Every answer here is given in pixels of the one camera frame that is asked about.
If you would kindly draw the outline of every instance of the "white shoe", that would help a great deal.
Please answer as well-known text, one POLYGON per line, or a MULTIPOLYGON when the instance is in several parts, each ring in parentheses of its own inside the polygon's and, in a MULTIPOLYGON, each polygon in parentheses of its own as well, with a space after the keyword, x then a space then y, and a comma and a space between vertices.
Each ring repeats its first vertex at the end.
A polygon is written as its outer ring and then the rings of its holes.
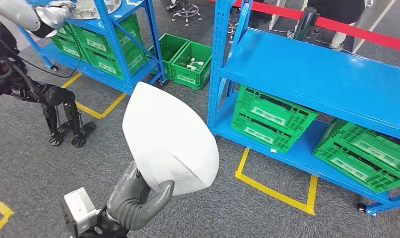
POLYGON ((288 37, 289 39, 293 39, 293 36, 294 36, 294 31, 288 30, 288 31, 287 31, 287 37, 288 37))
POLYGON ((343 43, 341 43, 339 45, 330 44, 328 47, 330 47, 330 49, 333 49, 335 51, 342 51, 343 50, 343 43))
POLYGON ((166 7, 166 10, 169 11, 169 10, 173 9, 174 7, 176 7, 176 5, 177 5, 177 3, 169 5, 166 7))

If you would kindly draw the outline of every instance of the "gray carpet floor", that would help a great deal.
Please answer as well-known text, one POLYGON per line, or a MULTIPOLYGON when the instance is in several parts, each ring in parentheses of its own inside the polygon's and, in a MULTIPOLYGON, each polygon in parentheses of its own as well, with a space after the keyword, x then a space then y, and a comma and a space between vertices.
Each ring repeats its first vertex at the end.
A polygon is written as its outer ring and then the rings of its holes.
MULTIPOLYGON (((203 14, 203 21, 192 19, 185 27, 182 20, 171 21, 164 9, 167 1, 154 1, 159 34, 165 32, 211 45, 214 4, 192 0, 203 14)), ((297 3, 289 1, 288 6, 297 3)), ((151 43, 148 25, 138 12, 146 45, 151 43)), ((258 22, 258 27, 266 23, 258 22)), ((279 19, 276 29, 287 30, 295 22, 279 19)), ((400 0, 376 29, 400 37, 400 0)), ((332 32, 321 34, 327 41, 332 32)), ((352 39, 346 47, 351 48, 352 39)), ((365 43, 358 52, 366 57, 400 65, 400 52, 365 43)), ((31 48, 21 55, 43 66, 31 48)), ((66 75, 69 69, 58 72, 66 75)), ((62 85, 67 79, 29 68, 37 81, 62 85)), ((69 86, 78 102, 102 112, 121 93, 82 76, 69 86)), ((208 85, 200 92, 167 83, 163 90, 191 106, 202 119, 207 113, 208 85)), ((37 104, 0 98, 0 200, 14 214, 0 230, 0 238, 66 238, 58 198, 84 186, 95 206, 103 206, 113 186, 132 160, 121 122, 129 97, 126 96, 103 119, 83 113, 85 121, 94 121, 97 129, 80 149, 71 146, 68 137, 60 147, 47 143, 48 132, 42 110, 37 104)), ((129 233, 134 238, 400 238, 400 209, 373 218, 359 213, 355 204, 367 202, 361 196, 318 180, 315 213, 308 215, 272 198, 234 177, 243 147, 217 137, 220 169, 212 186, 192 194, 174 197, 169 205, 144 229, 129 233)), ((310 175, 251 151, 244 174, 298 201, 306 201, 310 175)))

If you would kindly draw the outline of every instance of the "green stacked crate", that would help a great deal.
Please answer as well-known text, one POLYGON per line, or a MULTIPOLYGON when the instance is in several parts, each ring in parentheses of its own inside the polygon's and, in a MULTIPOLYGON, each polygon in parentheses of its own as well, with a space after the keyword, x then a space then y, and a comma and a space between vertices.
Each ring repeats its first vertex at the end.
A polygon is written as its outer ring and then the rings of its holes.
MULTIPOLYGON (((140 35, 140 27, 138 25, 137 16, 135 13, 131 14, 128 18, 121 22, 122 27, 128 31, 138 42, 143 44, 140 35)), ((96 32, 89 31, 87 29, 83 29, 78 26, 73 26, 73 30, 78 36, 80 43, 83 47, 88 50, 92 50, 103 54, 108 57, 115 57, 114 50, 109 43, 106 36, 101 35, 96 32)), ((118 37, 119 45, 123 52, 128 52, 133 49, 136 44, 130 40, 128 36, 126 36, 122 31, 120 31, 117 27, 115 27, 116 36, 118 37)))
MULTIPOLYGON (((117 62, 115 56, 112 57, 110 55, 104 55, 94 50, 88 51, 90 52, 88 54, 89 61, 93 65, 93 67, 124 80, 123 72, 119 67, 119 63, 117 62)), ((147 63, 147 58, 144 54, 144 51, 137 46, 134 46, 127 53, 125 53, 125 60, 128 64, 127 66, 130 70, 131 75, 134 75, 141 67, 143 67, 147 63)))
POLYGON ((209 81, 211 58, 211 47, 189 42, 171 63, 173 81, 200 91, 209 81), (192 59, 195 62, 203 62, 203 65, 194 63, 195 70, 187 68, 192 59))
POLYGON ((60 28, 57 34, 51 37, 51 41, 59 51, 74 58, 81 58, 83 62, 89 62, 87 53, 83 47, 79 47, 78 39, 74 35, 74 31, 70 24, 67 23, 60 28))
MULTIPOLYGON (((159 43, 162 52, 162 61, 166 79, 173 81, 171 62, 179 55, 188 42, 189 40, 187 39, 168 33, 165 33, 160 37, 159 43)), ((149 52, 154 55, 153 46, 149 48, 149 52)))
POLYGON ((400 186, 400 140, 335 119, 313 154, 374 192, 400 186))
POLYGON ((312 109, 241 85, 230 126, 285 153, 317 115, 312 109))

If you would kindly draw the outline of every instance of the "shelf board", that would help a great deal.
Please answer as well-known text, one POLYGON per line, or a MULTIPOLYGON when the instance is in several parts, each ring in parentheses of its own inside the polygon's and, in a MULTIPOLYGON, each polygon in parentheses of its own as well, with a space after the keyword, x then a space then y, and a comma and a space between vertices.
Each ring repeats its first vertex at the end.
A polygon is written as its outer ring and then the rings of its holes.
POLYGON ((220 76, 400 138, 400 68, 248 28, 220 76))
MULTIPOLYGON (((121 22, 126 19, 130 14, 132 14, 135 10, 142 6, 143 0, 122 0, 121 6, 110 14, 114 18, 114 20, 121 22)), ((90 20, 78 20, 78 19, 68 19, 69 23, 78 25, 85 29, 105 34, 105 28, 103 26, 100 18, 90 19, 90 20)))
POLYGON ((233 116, 236 98, 237 92, 234 92, 230 97, 225 99, 216 116, 216 125, 213 128, 213 133, 300 170, 316 175, 319 178, 356 192, 364 197, 383 204, 390 203, 388 192, 376 194, 312 155, 312 150, 315 148, 326 127, 325 123, 316 120, 313 121, 287 153, 273 153, 270 151, 268 146, 265 146, 230 128, 230 121, 233 116))
MULTIPOLYGON (((71 69, 74 69, 78 63, 78 59, 70 57, 66 54, 61 53, 55 45, 52 43, 41 48, 40 54, 43 56, 46 56, 48 58, 51 58, 71 69)), ((133 76, 134 82, 139 82, 146 78, 146 76, 153 70, 153 68, 156 67, 156 63, 148 59, 147 64, 145 64, 140 70, 136 72, 136 74, 133 76)), ((79 67, 77 68, 77 71, 83 73, 84 75, 87 75, 88 77, 91 77, 107 86, 110 86, 118 91, 121 91, 123 93, 126 93, 128 95, 131 95, 132 91, 129 90, 128 84, 119 78, 116 78, 110 74, 107 74, 92 65, 85 63, 85 62, 80 62, 79 67)))

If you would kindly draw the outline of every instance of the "stool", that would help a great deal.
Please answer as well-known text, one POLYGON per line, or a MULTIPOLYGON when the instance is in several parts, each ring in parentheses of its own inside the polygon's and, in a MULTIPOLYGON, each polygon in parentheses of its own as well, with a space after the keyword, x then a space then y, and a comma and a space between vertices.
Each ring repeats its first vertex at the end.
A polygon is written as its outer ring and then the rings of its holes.
POLYGON ((188 23, 188 18, 192 17, 192 16, 198 16, 198 20, 201 21, 203 20, 203 18, 200 15, 200 9, 194 5, 194 4, 190 4, 187 3, 187 0, 184 0, 184 4, 179 4, 181 10, 175 12, 175 14, 173 15, 172 21, 176 21, 176 16, 180 16, 180 17, 185 17, 185 26, 189 26, 188 23))
POLYGON ((230 37, 229 44, 232 44, 233 42, 233 35, 236 32, 236 27, 238 26, 239 19, 237 15, 240 13, 240 10, 238 7, 233 6, 230 8, 230 18, 229 18, 229 23, 228 23, 228 34, 230 37))

